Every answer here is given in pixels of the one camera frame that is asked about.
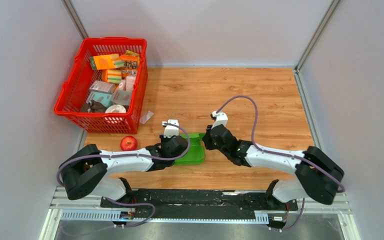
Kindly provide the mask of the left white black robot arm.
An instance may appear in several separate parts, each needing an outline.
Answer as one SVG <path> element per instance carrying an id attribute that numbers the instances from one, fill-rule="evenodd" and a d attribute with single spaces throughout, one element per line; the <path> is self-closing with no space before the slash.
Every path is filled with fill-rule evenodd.
<path id="1" fill-rule="evenodd" d="M 190 145 L 190 140 L 179 135 L 161 137 L 160 143 L 133 151 L 99 150 L 96 144 L 88 144 L 59 166 L 57 180 L 69 200 L 93 195 L 110 198 L 125 208 L 133 201 L 130 185 L 124 178 L 112 178 L 113 174 L 171 167 Z"/>

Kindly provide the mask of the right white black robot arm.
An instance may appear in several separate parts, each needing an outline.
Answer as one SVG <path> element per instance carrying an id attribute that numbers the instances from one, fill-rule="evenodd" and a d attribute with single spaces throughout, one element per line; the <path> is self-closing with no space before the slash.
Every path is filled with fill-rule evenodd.
<path id="1" fill-rule="evenodd" d="M 224 125 L 208 125 L 202 140 L 207 150 L 220 151 L 234 165 L 269 168 L 294 175 L 294 179 L 276 179 L 270 183 L 265 203 L 273 210 L 300 198 L 331 205 L 336 194 L 344 190 L 344 171 L 316 146 L 304 151 L 266 147 L 237 139 Z"/>

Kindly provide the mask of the green paper box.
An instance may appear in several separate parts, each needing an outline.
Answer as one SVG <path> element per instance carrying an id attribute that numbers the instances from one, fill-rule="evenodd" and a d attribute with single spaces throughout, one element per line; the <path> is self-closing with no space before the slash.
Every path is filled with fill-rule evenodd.
<path id="1" fill-rule="evenodd" d="M 203 145 L 202 137 L 204 133 L 190 133 L 190 148 L 185 156 L 176 159 L 174 165 L 199 165 L 205 160 L 205 147 Z"/>

